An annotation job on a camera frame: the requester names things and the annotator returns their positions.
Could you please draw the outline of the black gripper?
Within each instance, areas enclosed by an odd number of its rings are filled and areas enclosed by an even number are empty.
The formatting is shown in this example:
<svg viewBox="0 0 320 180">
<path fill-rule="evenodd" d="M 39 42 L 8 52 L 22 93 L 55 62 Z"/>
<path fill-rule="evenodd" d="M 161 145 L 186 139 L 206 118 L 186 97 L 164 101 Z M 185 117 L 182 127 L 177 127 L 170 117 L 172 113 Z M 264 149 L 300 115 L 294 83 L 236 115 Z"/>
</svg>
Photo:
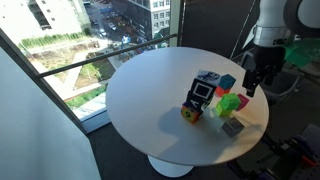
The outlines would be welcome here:
<svg viewBox="0 0 320 180">
<path fill-rule="evenodd" d="M 255 68 L 246 71 L 242 83 L 247 96 L 253 97 L 261 82 L 268 86 L 272 85 L 274 77 L 282 70 L 284 57 L 285 49 L 283 47 L 256 46 L 254 48 Z"/>
</svg>

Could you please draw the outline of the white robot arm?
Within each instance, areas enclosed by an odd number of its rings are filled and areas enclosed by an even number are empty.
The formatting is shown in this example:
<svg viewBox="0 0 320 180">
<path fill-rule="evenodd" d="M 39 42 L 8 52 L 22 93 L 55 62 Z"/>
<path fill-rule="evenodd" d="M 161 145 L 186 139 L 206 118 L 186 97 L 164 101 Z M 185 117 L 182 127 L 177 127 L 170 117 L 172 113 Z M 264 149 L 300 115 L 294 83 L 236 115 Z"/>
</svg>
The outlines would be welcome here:
<svg viewBox="0 0 320 180">
<path fill-rule="evenodd" d="M 320 0 L 260 0 L 259 17 L 248 37 L 254 44 L 253 69 L 246 71 L 242 86 L 249 97 L 264 82 L 273 83 L 285 60 L 284 45 L 295 35 L 320 37 Z"/>
</svg>

